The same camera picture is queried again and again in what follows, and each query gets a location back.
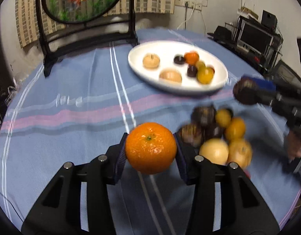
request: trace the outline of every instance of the table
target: table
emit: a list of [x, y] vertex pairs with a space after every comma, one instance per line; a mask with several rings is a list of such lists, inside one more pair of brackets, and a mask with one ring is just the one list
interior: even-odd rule
[[[132, 47], [113, 43], [64, 58], [48, 78], [42, 75], [43, 66], [38, 66], [12, 101], [1, 128], [0, 206], [7, 216], [20, 229], [35, 200], [64, 162], [79, 165], [91, 161], [110, 145], [118, 144], [135, 123], [154, 121], [175, 132], [189, 121], [193, 107], [213, 102], [216, 107], [229, 105], [245, 120], [245, 137], [254, 149], [248, 168], [251, 180], [283, 227], [301, 191], [298, 178], [282, 172], [285, 120], [260, 105], [240, 105], [232, 97], [233, 84], [240, 76], [260, 75], [197, 33], [145, 29], [137, 35], [140, 42], [175, 40], [209, 51], [228, 68], [228, 84], [217, 94], [200, 98], [162, 92], [142, 82], [129, 68], [127, 56]], [[87, 230], [85, 194], [86, 186], [82, 185], [81, 224]], [[175, 162], [154, 176], [139, 176], [127, 162], [122, 179], [108, 186], [108, 194], [117, 234], [185, 233], [194, 187], [183, 183]], [[217, 229], [218, 184], [215, 217]]]

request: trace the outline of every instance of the circular frame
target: circular frame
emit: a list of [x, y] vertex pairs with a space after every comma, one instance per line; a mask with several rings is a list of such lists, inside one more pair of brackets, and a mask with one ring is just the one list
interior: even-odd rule
[[53, 16], [53, 14], [50, 13], [50, 11], [48, 10], [47, 6], [46, 6], [46, 0], [41, 0], [41, 4], [42, 4], [42, 8], [45, 11], [45, 13], [47, 14], [47, 16], [49, 16], [52, 20], [58, 22], [58, 23], [62, 23], [65, 25], [71, 24], [71, 25], [77, 25], [77, 24], [84, 24], [90, 21], [93, 21], [99, 17], [101, 17], [102, 15], [104, 15], [105, 13], [107, 13], [108, 11], [110, 11], [120, 0], [115, 0], [106, 10], [104, 10], [102, 13], [98, 14], [97, 16], [90, 18], [88, 20], [84, 20], [84, 21], [63, 21], [60, 20], [59, 18], [55, 18]]

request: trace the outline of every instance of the monitor screen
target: monitor screen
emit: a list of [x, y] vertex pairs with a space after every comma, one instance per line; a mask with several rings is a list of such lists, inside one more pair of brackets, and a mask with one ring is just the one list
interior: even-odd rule
[[260, 53], [265, 53], [266, 47], [271, 42], [271, 36], [252, 25], [245, 24], [240, 40]]

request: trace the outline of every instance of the metal screw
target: metal screw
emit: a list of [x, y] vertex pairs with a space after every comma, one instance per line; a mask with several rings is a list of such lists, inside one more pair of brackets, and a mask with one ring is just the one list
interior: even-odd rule
[[107, 161], [107, 155], [98, 156], [98, 160], [101, 161], [101, 162]]
[[237, 168], [238, 168], [238, 165], [237, 165], [237, 163], [230, 163], [230, 167], [231, 167], [232, 169], [237, 169]]
[[196, 155], [194, 159], [195, 161], [202, 162], [204, 160], [204, 157], [201, 155]]
[[66, 162], [66, 163], [63, 165], [63, 167], [64, 167], [65, 169], [70, 169], [70, 168], [72, 167], [72, 163], [71, 163], [71, 162]]

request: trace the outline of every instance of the curtain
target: curtain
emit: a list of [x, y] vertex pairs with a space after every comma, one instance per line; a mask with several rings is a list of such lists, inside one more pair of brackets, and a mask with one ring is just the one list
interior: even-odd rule
[[[86, 3], [81, 4], [81, 11], [90, 13], [93, 0], [86, 0]], [[65, 3], [66, 0], [58, 0], [59, 3]], [[175, 0], [134, 0], [134, 7], [137, 13], [174, 13]], [[15, 18], [16, 27], [20, 46], [34, 42], [38, 39], [38, 26], [35, 0], [15, 0]], [[106, 15], [127, 14], [129, 9], [129, 0], [120, 0], [114, 8]], [[64, 29], [65, 25], [55, 22], [50, 19], [46, 13], [42, 11], [43, 28], [45, 34], [52, 34], [58, 30]]]

